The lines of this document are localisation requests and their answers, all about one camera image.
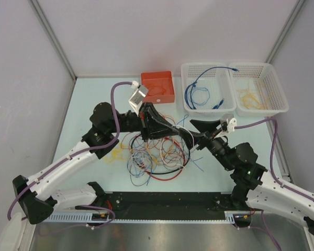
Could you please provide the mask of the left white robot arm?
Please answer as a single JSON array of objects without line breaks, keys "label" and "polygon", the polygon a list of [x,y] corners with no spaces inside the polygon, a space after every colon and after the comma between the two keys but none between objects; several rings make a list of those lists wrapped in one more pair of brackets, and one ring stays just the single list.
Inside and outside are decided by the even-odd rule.
[{"label": "left white robot arm", "polygon": [[35,175],[13,179],[16,202],[29,223],[41,223],[56,210],[101,208],[107,197],[95,181],[76,190],[59,191],[58,187],[83,167],[107,155],[118,144],[120,133],[140,132],[145,141],[187,135],[166,121],[150,102],[144,102],[138,113],[119,113],[114,104],[101,102],[90,121],[90,130],[65,156]]}]

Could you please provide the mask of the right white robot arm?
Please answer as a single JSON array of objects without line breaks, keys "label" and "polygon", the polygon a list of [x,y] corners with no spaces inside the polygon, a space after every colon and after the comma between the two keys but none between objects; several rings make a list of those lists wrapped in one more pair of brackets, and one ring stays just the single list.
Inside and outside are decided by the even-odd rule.
[{"label": "right white robot arm", "polygon": [[176,126],[176,131],[190,149],[207,149],[235,182],[231,204],[237,210],[247,207],[275,213],[302,226],[314,236],[314,193],[302,189],[283,178],[273,169],[257,163],[258,155],[248,142],[230,147],[222,137],[238,129],[250,128],[267,119],[238,126],[236,119],[217,121],[191,120],[198,132]]}]

